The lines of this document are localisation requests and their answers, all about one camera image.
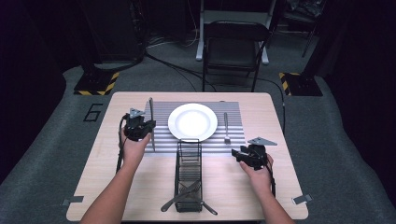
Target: light wood tabletop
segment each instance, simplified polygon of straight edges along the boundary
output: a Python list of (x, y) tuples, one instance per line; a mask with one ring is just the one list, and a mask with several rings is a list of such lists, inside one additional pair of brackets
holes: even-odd
[[(67, 218), (78, 221), (116, 173), (118, 129), (121, 117), (131, 107), (144, 111), (152, 97), (156, 102), (238, 102), (247, 140), (262, 137), (276, 143), (266, 146), (274, 159), (276, 198), (293, 219), (308, 217), (306, 204), (291, 198), (302, 194), (271, 96), (255, 92), (116, 92), (92, 146), (75, 196), (82, 203), (70, 203)], [(161, 207), (174, 196), (176, 153), (146, 153), (135, 176), (122, 220), (130, 221), (221, 221), (263, 220), (260, 204), (248, 176), (230, 153), (205, 153), (202, 157), (203, 200), (219, 214), (205, 208), (200, 213), (179, 213), (174, 206)]]

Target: round plate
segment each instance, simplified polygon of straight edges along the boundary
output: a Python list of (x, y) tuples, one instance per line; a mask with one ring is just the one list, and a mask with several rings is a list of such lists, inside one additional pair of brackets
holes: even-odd
[(177, 139), (192, 138), (204, 141), (215, 132), (218, 118), (215, 112), (205, 105), (186, 104), (171, 113), (168, 127)]

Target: person's left arm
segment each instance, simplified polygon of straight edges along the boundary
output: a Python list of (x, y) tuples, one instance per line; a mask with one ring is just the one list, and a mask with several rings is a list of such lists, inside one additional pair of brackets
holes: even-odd
[(150, 133), (139, 142), (126, 139), (122, 134), (123, 165), (88, 208), (80, 223), (121, 223), (134, 174), (143, 159)]

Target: black stand base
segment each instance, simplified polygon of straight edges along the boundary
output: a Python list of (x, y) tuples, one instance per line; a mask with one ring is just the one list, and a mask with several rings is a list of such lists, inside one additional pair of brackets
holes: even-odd
[(296, 73), (280, 73), (283, 89), (292, 96), (322, 96), (322, 92), (313, 78)]
[(114, 87), (119, 73), (106, 72), (94, 69), (93, 72), (84, 72), (74, 88), (78, 95), (108, 95)]

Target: person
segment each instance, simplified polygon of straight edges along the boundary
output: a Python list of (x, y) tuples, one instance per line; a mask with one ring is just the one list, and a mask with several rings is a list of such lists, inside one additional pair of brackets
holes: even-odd
[[(142, 140), (135, 142), (121, 135), (123, 143), (123, 165), (88, 208), (80, 223), (121, 223), (129, 190), (134, 174), (143, 159), (145, 147), (151, 138), (147, 134)], [(268, 155), (269, 164), (274, 160)], [(267, 169), (253, 170), (240, 161), (241, 168), (247, 173), (253, 190), (258, 197), (266, 223), (294, 223), (271, 191), (271, 177)]]

